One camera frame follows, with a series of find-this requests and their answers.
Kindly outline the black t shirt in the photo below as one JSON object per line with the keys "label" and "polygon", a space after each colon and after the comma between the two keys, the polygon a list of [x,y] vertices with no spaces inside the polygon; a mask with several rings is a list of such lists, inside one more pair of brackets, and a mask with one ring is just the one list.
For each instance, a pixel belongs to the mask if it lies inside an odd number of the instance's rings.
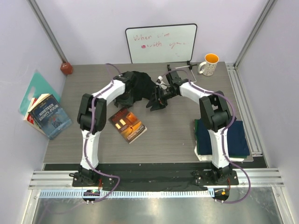
{"label": "black t shirt", "polygon": [[[151,77],[144,72],[138,72],[138,71],[132,71],[137,75],[137,83],[134,88],[134,100],[141,101],[143,98],[149,100],[154,87],[156,86],[155,83],[151,80]],[[114,105],[116,107],[125,107],[130,108],[133,105],[117,105],[116,99],[114,99]]]}

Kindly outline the orange brown cover book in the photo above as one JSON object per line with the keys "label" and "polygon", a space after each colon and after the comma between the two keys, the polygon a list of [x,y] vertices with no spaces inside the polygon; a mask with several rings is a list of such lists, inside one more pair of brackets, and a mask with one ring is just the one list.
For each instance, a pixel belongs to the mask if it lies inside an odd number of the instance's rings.
{"label": "orange brown cover book", "polygon": [[147,127],[127,108],[121,108],[109,121],[128,144],[147,131]]}

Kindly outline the white mug orange inside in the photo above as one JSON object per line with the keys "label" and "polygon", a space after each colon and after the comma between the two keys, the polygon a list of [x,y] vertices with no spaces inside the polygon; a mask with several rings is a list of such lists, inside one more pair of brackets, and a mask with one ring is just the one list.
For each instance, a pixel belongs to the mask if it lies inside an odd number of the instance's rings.
{"label": "white mug orange inside", "polygon": [[216,54],[206,54],[204,61],[198,65],[198,73],[204,76],[213,75],[218,62],[219,57]]}

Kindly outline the blue cover book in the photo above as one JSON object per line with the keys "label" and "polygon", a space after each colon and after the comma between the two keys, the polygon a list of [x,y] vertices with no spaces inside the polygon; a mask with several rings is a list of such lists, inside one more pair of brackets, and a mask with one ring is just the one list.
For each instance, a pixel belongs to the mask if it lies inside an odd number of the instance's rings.
{"label": "blue cover book", "polygon": [[50,140],[56,138],[72,124],[72,120],[60,103],[48,93],[40,95],[31,106],[29,114]]}

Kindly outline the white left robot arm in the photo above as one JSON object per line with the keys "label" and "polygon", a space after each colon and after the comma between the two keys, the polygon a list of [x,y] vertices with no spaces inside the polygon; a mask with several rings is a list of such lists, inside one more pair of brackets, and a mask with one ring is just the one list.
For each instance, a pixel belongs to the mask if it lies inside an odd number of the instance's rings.
{"label": "white left robot arm", "polygon": [[100,134],[107,121],[107,106],[123,94],[132,95],[137,84],[137,75],[132,71],[119,74],[103,89],[82,96],[77,122],[82,131],[83,152],[78,171],[73,174],[74,187],[96,186],[100,178],[117,178],[98,170]]}

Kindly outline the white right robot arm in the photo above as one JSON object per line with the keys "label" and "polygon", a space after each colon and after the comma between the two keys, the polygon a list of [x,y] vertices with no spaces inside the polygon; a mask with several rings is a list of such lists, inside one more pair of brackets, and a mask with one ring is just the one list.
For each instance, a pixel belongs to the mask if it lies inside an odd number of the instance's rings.
{"label": "white right robot arm", "polygon": [[168,105],[167,100],[175,96],[186,97],[197,103],[211,141],[211,179],[215,184],[226,183],[233,171],[227,140],[228,128],[235,120],[235,115],[228,108],[232,104],[221,91],[203,89],[189,79],[181,79],[177,71],[168,71],[157,78],[146,107],[150,111],[164,109]]}

